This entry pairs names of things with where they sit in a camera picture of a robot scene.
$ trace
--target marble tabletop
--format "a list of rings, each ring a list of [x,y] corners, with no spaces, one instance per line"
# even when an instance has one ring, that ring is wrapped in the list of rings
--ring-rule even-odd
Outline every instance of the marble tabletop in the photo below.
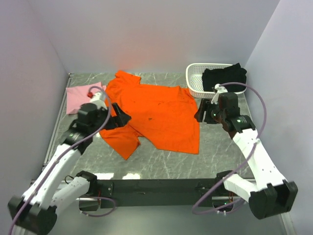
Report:
[[[184,73],[135,73],[141,77],[141,84],[187,87]],[[76,73],[70,77],[68,86],[82,86],[102,82],[106,85],[114,79],[114,73]],[[250,115],[244,94],[239,95],[241,114]],[[47,153],[47,161],[53,156],[60,137],[76,115],[66,115],[66,100],[61,107],[52,145]],[[97,134],[93,143],[69,172],[76,175],[81,170],[97,174],[99,179],[191,179],[215,178],[216,174],[235,169],[244,156],[229,138],[221,125],[200,123],[199,154],[186,154],[156,149],[145,138],[139,138],[141,145],[124,160]],[[244,178],[253,178],[246,165],[239,172]]]

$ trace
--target black cloth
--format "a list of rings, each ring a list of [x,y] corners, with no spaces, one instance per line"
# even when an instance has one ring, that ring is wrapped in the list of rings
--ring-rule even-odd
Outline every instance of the black cloth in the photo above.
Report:
[[[213,92],[217,83],[241,82],[246,83],[246,70],[241,68],[240,64],[226,67],[224,69],[206,69],[202,74],[203,90]],[[229,85],[226,87],[229,92],[242,92],[245,90],[241,85]]]

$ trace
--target folded pink cloth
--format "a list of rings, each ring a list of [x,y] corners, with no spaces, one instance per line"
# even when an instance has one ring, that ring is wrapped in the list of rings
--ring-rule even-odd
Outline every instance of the folded pink cloth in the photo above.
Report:
[[[85,86],[67,87],[67,114],[76,114],[82,104],[90,101],[87,93],[92,86],[102,87],[103,90],[107,88],[107,86],[102,86],[101,82]]]

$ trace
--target plastic laundry basket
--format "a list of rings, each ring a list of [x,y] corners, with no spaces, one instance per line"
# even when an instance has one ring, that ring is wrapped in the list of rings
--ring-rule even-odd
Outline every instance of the plastic laundry basket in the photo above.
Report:
[[[195,98],[206,98],[212,99],[214,96],[214,92],[205,92],[203,91],[203,84],[202,84],[202,73],[205,69],[223,69],[230,64],[208,64],[208,63],[201,63],[201,64],[191,64],[186,69],[186,81],[187,86],[189,89],[190,94]]]

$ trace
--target orange shirt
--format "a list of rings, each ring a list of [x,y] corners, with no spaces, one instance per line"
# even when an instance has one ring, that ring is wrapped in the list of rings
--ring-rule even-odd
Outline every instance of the orange shirt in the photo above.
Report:
[[[188,89],[140,84],[140,77],[123,71],[115,76],[106,93],[132,117],[124,127],[100,131],[116,152],[126,160],[140,145],[138,137],[146,137],[157,149],[199,153],[198,109]]]

